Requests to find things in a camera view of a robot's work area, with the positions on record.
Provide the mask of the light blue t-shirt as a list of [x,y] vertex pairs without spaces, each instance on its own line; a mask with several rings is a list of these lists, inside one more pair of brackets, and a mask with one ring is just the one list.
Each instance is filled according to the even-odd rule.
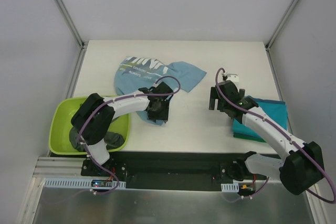
[[154,58],[126,57],[114,76],[118,95],[132,93],[139,88],[152,87],[161,77],[173,91],[181,88],[192,91],[206,76],[206,71],[184,61],[165,65]]

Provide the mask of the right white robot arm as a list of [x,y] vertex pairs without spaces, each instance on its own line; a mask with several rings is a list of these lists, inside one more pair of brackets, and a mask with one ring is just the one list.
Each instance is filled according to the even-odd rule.
[[226,113],[250,128],[278,154],[279,159],[255,152],[246,154],[236,166],[242,179],[262,174],[278,179],[294,195],[299,195],[322,180],[325,175],[321,147],[295,137],[273,119],[251,97],[244,97],[232,81],[211,87],[209,109]]

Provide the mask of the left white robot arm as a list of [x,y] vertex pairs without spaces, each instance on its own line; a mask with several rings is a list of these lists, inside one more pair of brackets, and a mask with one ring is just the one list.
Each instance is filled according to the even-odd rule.
[[113,98],[105,98],[97,93],[89,95],[72,117],[71,124],[78,132],[77,141],[84,145],[95,161],[92,167],[94,172],[99,176],[110,173],[110,155],[104,138],[114,119],[144,111],[147,120],[165,123],[169,118],[172,97],[173,90],[165,82]]

